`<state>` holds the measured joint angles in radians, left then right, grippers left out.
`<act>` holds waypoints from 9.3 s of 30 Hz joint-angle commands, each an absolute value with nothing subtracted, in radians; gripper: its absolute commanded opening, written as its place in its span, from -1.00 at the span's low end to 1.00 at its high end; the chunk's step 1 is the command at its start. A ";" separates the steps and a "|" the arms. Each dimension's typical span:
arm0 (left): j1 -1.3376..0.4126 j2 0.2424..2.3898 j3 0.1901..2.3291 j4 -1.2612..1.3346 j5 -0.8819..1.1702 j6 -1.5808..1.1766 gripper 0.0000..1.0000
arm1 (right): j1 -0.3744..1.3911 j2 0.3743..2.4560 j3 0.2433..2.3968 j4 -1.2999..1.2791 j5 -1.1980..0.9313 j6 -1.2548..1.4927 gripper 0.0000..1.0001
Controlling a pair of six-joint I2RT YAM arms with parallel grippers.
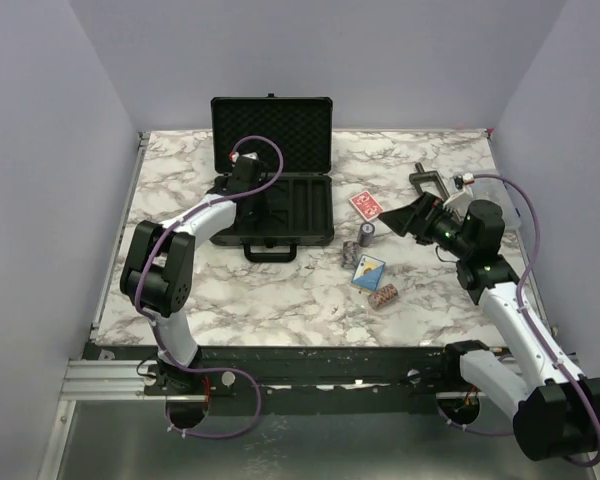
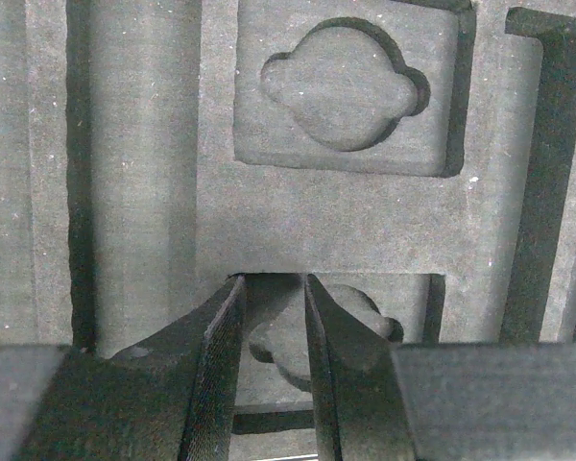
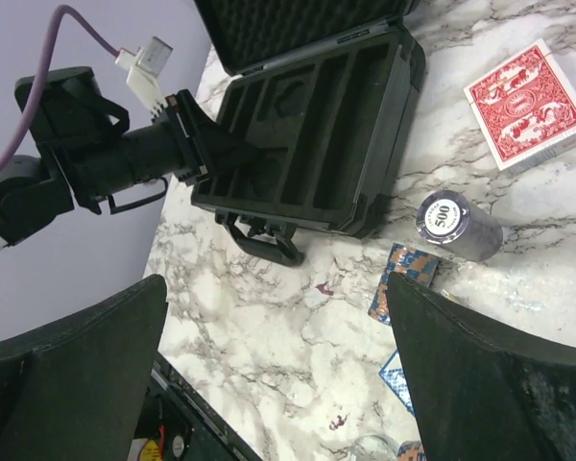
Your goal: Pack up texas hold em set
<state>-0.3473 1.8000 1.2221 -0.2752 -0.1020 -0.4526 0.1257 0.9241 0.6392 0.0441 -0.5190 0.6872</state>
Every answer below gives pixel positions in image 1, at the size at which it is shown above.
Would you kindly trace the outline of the purple poker chip stack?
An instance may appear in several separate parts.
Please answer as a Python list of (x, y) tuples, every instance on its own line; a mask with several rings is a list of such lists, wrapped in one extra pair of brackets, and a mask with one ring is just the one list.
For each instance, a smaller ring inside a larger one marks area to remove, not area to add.
[(358, 232), (357, 242), (361, 247), (368, 247), (371, 245), (375, 235), (375, 226), (371, 222), (364, 222)]

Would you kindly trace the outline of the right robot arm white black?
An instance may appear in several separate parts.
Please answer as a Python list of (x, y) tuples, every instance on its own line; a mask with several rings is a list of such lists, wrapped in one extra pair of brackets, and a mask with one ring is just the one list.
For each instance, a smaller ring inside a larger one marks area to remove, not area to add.
[(413, 203), (380, 214), (394, 233), (434, 244), (457, 259), (457, 279), (490, 318), (520, 370), (514, 374), (480, 341), (446, 346), (440, 379), (449, 390), (484, 392), (512, 421), (522, 452), (539, 461), (571, 463), (593, 453), (600, 462), (600, 378), (589, 378), (557, 345), (526, 300), (523, 281), (500, 253), (501, 208), (474, 200), (457, 221), (440, 198), (425, 192)]

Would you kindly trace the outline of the red tan poker chip stack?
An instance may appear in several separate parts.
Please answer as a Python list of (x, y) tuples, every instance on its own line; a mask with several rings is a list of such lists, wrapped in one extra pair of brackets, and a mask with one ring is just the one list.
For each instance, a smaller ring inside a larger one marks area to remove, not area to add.
[(387, 284), (368, 297), (368, 303), (374, 310), (379, 310), (390, 305), (399, 296), (399, 292), (393, 284)]

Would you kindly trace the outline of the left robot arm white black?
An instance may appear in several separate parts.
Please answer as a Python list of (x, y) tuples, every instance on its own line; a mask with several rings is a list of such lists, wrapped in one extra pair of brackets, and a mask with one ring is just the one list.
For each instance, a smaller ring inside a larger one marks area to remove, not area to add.
[(120, 290), (144, 316), (158, 341), (158, 371), (181, 395), (202, 380), (200, 349), (183, 311), (192, 289), (196, 249), (253, 210), (266, 185), (264, 162), (255, 153), (234, 154), (229, 176), (196, 206), (161, 223), (140, 222), (120, 277)]

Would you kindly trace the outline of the black poker carrying case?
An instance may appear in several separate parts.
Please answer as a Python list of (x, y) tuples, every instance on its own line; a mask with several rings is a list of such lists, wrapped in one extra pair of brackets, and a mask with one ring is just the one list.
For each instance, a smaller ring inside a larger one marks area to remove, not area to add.
[(301, 247), (334, 238), (331, 171), (333, 102), (328, 97), (216, 97), (211, 101), (213, 191), (230, 192), (234, 158), (253, 154), (252, 185), (234, 223), (212, 244), (240, 247), (255, 263), (291, 262)]

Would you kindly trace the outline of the blue tan poker chip stack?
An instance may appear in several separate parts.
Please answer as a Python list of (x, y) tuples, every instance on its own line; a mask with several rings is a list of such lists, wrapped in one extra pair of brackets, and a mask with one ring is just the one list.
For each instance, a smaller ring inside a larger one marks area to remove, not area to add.
[(359, 244), (356, 241), (344, 241), (342, 245), (341, 265), (346, 268), (355, 268), (358, 264)]

